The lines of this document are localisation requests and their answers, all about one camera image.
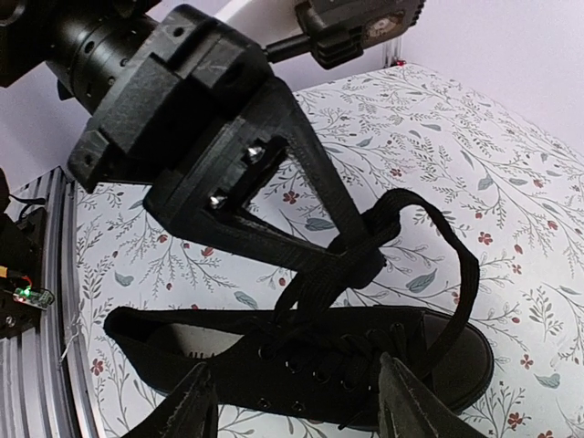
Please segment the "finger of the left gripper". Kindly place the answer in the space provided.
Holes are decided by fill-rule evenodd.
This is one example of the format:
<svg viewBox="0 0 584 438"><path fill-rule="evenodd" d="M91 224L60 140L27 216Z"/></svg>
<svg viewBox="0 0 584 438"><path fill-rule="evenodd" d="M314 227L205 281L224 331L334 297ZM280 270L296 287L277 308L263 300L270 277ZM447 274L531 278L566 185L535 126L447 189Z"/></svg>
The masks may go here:
<svg viewBox="0 0 584 438"><path fill-rule="evenodd" d="M322 274L347 287L367 286L384 268L378 252L333 254L289 235L247 210L290 157L287 143L263 122L238 118L208 129L175 167L164 169L144 206L171 235L299 274Z"/></svg>
<svg viewBox="0 0 584 438"><path fill-rule="evenodd" d="M287 85L274 78L266 88L262 121L272 130L273 137L285 140L288 156L338 229L328 250L335 255L377 253L382 245L399 235L399 209L387 205L387 197L383 196L365 213L360 213Z"/></svg>

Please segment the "front aluminium rail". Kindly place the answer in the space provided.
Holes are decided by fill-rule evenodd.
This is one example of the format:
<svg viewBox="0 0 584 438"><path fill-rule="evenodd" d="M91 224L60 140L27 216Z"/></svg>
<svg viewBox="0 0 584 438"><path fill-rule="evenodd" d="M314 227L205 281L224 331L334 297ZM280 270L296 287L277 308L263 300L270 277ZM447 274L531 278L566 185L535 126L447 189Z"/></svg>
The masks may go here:
<svg viewBox="0 0 584 438"><path fill-rule="evenodd" d="M56 300L34 327L1 341L1 434L101 437L80 322L76 185L56 168L17 195L47 202L40 285Z"/></svg>

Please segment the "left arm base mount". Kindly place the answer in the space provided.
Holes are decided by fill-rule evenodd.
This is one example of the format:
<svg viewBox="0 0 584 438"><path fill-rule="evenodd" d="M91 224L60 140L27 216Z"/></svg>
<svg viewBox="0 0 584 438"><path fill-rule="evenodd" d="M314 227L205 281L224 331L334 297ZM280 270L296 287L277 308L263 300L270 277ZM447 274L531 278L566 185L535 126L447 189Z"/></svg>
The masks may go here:
<svg viewBox="0 0 584 438"><path fill-rule="evenodd" d="M42 286L46 200L10 193L1 175L1 338L31 329L55 300Z"/></svg>

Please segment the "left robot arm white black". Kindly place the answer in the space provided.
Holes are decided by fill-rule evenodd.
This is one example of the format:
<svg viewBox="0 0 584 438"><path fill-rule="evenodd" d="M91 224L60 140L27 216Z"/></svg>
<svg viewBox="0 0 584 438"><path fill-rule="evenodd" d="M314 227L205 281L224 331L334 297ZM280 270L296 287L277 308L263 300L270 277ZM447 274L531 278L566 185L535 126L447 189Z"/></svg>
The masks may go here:
<svg viewBox="0 0 584 438"><path fill-rule="evenodd" d="M61 99L89 113L68 167L100 183L149 186L145 210L170 235L302 274L326 269L362 288L384 258L310 122L272 64L310 53L324 68L360 56L415 20L397 1L295 1L300 32L267 47L191 5L162 21L150 1L4 1L1 84L40 64ZM247 206L293 158L339 235L323 248Z"/></svg>

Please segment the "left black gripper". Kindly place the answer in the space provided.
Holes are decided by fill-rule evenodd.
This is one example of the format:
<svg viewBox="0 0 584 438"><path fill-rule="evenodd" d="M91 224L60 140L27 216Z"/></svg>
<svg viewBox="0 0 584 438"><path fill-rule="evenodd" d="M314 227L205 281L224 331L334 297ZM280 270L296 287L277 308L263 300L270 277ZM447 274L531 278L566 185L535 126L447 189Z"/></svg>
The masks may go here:
<svg viewBox="0 0 584 438"><path fill-rule="evenodd" d="M99 183L153 183L178 167L273 75L256 42L190 5L161 22L114 25L72 70L90 119L68 168L89 193Z"/></svg>

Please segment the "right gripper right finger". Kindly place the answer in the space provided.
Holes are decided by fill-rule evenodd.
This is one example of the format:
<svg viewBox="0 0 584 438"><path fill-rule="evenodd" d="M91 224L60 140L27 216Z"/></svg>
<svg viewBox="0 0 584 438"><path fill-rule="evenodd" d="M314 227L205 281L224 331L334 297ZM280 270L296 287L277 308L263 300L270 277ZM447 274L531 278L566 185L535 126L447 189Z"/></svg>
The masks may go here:
<svg viewBox="0 0 584 438"><path fill-rule="evenodd" d="M386 438L477 438L413 373L388 353L380 357L379 435Z"/></svg>

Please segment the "left aluminium frame post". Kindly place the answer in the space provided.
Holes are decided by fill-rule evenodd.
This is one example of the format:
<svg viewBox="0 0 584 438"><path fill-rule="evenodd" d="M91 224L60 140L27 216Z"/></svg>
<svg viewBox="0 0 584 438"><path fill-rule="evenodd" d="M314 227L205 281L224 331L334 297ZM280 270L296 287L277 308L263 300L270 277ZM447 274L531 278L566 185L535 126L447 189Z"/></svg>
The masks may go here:
<svg viewBox="0 0 584 438"><path fill-rule="evenodd" d="M382 47L382 67L403 67L406 61L402 56L402 37L389 40L381 45Z"/></svg>

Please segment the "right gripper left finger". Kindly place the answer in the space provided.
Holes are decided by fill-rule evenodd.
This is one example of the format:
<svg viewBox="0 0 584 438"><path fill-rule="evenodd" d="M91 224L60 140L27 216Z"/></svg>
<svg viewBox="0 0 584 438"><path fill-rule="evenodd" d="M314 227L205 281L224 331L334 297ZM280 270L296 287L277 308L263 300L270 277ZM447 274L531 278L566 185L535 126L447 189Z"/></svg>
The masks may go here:
<svg viewBox="0 0 584 438"><path fill-rule="evenodd" d="M174 390L141 423L130 438L218 436L218 399L209 367L195 365Z"/></svg>

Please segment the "black canvas shoe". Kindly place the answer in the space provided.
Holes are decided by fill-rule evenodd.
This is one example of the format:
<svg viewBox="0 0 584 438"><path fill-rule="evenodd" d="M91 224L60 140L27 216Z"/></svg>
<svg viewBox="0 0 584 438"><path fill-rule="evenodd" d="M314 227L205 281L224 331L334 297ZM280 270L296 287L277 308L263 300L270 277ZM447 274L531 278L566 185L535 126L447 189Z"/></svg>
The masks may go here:
<svg viewBox="0 0 584 438"><path fill-rule="evenodd" d="M420 365L448 322L427 308L331 308L285 339L269 310L120 307L104 330L160 394L204 363L222 404L371 431L381 355Z"/></svg>

